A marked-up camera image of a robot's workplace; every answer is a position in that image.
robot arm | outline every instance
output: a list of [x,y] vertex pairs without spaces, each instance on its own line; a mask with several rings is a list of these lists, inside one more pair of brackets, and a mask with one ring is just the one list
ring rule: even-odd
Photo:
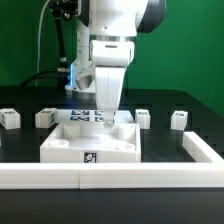
[[165,0],[79,0],[79,23],[92,39],[85,50],[94,68],[96,104],[103,111],[105,127],[113,126],[125,71],[134,58],[131,38],[137,31],[155,29],[165,8]]

white box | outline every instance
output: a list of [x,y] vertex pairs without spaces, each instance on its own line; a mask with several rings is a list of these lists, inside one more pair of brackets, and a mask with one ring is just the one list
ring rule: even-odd
[[35,115],[36,128],[50,128],[56,121],[58,110],[45,108]]
[[62,121],[40,147],[44,163],[141,162],[138,124]]
[[1,109],[0,121],[5,129],[16,129],[21,127],[20,114],[14,109]]
[[171,127],[173,130],[184,131],[187,125],[188,112],[186,111],[174,111],[171,117]]
[[135,122],[139,124],[140,129],[150,129],[150,114],[148,110],[135,110]]

black tabletop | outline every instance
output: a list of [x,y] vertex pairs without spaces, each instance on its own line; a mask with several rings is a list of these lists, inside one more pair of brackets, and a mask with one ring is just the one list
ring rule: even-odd
[[[21,128],[1,127],[1,162],[39,162],[40,144],[53,130],[35,128],[43,108],[96,109],[94,100],[65,96],[45,87],[0,87],[0,109],[14,108]],[[185,92],[124,90],[120,110],[148,109],[141,130],[142,162],[193,162],[182,148],[182,131],[170,130],[175,110],[188,112],[187,131],[196,132],[224,155],[224,119]],[[1,223],[222,223],[224,189],[1,190]]]

green backdrop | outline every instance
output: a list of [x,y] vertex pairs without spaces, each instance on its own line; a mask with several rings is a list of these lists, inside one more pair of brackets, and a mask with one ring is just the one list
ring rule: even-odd
[[[37,34],[45,0],[0,2],[0,85],[19,85],[36,72]],[[125,88],[183,90],[224,116],[224,1],[167,0],[163,23],[136,38]],[[69,61],[76,56],[76,21],[63,22]],[[51,12],[45,14],[41,70],[58,66]]]

cable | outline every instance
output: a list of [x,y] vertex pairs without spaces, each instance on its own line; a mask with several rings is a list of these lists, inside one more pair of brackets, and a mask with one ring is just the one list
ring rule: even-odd
[[44,77],[40,77],[42,75],[45,75],[45,74],[49,74],[49,73],[55,73],[55,72],[58,72],[56,69],[55,70],[46,70],[46,71],[43,71],[43,72],[39,72],[33,76],[31,76],[30,78],[28,78],[27,80],[25,80],[24,82],[22,82],[20,84],[21,87],[25,87],[29,82],[33,81],[33,80],[38,80],[38,79],[41,79],[41,78],[44,78]]
[[44,12],[50,1],[51,0],[46,1],[40,14],[39,29],[38,29],[38,44],[37,44],[38,45],[37,46],[37,73],[39,73],[39,70],[40,70],[40,40],[41,40],[41,29],[42,29],[43,17],[44,17]]

